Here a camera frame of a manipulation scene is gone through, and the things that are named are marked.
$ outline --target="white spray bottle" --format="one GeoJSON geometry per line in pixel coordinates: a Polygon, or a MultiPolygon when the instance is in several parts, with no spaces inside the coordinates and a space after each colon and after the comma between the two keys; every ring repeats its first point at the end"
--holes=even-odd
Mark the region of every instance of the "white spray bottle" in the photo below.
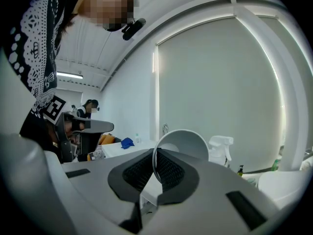
{"type": "Polygon", "coordinates": [[[213,136],[209,141],[212,149],[209,149],[209,161],[229,167],[231,157],[229,146],[234,143],[234,139],[224,136],[213,136]]]}

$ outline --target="blue cloth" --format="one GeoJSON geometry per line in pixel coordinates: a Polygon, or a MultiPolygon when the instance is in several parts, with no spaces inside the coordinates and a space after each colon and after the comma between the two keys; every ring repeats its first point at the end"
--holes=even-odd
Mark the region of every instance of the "blue cloth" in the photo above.
{"type": "Polygon", "coordinates": [[[121,141],[121,144],[123,149],[127,149],[130,146],[135,146],[133,140],[131,140],[130,138],[125,138],[121,141]]]}

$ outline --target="person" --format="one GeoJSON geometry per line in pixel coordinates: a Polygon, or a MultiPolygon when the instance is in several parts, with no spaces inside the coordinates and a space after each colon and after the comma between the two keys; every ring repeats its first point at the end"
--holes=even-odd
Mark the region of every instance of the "person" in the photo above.
{"type": "Polygon", "coordinates": [[[95,99],[88,99],[84,105],[77,109],[77,116],[80,118],[91,118],[92,113],[98,111],[98,101],[95,99]]]}
{"type": "Polygon", "coordinates": [[[134,0],[9,0],[2,7],[10,8],[2,15],[6,18],[1,32],[5,56],[36,98],[20,135],[36,141],[43,150],[58,153],[53,128],[43,112],[57,87],[55,58],[62,35],[77,14],[97,26],[118,27],[133,16],[134,0]]]}

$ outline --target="desk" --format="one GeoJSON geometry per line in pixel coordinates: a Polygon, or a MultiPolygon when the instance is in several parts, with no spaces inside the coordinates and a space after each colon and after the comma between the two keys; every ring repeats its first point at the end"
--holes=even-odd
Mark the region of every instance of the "desk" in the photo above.
{"type": "MultiPolygon", "coordinates": [[[[149,150],[156,146],[156,141],[142,141],[141,143],[134,143],[135,146],[131,146],[128,149],[121,148],[121,143],[112,143],[105,144],[101,146],[102,152],[106,155],[105,159],[110,159],[112,157],[125,155],[128,153],[140,151],[140,150],[149,150]]],[[[157,197],[162,194],[162,184],[157,180],[154,173],[150,177],[148,183],[143,189],[141,196],[146,200],[151,202],[153,205],[157,206],[157,197]]]]}

